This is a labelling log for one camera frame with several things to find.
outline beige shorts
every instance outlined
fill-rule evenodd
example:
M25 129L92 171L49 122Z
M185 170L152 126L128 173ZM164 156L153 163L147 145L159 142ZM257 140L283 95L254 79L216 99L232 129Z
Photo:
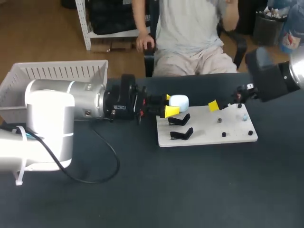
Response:
M221 47L211 47L194 55L155 52L153 76L186 76L237 73L237 66Z

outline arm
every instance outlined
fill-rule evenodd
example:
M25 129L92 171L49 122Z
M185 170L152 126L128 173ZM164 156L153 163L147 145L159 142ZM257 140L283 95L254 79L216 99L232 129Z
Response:
M219 10L222 16L224 30L235 30L239 19L238 0L222 0L219 3Z
M136 41L136 49L140 52L148 49L148 43L154 48L154 39L149 35L145 19L145 0L132 0L133 16L139 35Z
M142 34L148 34L145 19L145 0L132 0L133 16L138 31Z

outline gray t-shirt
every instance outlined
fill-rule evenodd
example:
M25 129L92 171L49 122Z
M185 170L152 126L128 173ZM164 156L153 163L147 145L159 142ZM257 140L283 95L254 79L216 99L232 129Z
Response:
M157 49L189 54L222 46L217 24L226 6L225 0L160 0Z

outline dark gray table surface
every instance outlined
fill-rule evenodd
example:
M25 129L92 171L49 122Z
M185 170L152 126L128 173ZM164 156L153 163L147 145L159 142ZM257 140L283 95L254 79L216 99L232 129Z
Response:
M138 80L153 94L185 94L191 106L227 98L247 82L246 74ZM141 126L100 123L97 130L121 159L119 174L85 185L59 171L26 173L16 187L11 173L1 173L0 227L303 228L303 99L299 91L249 102L254 143L160 148L154 118ZM114 166L88 124L76 123L69 171L93 179Z

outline black office chair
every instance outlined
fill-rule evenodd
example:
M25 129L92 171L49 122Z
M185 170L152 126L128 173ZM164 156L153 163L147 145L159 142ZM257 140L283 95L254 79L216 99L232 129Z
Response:
M160 14L160 5L159 0L150 0L150 19L151 19L151 32L150 35L155 39L156 36L156 27L158 23L158 18ZM247 43L246 40L241 37L236 32L227 32L224 30L221 23L218 24L217 27L218 37L220 37L221 33L224 32L227 36L229 36L233 41L235 41L237 45L237 53L234 57L234 63L239 66L244 58L244 55L247 51ZM146 67L146 77L152 77L153 70L154 70L154 50L148 50L144 53L144 64Z

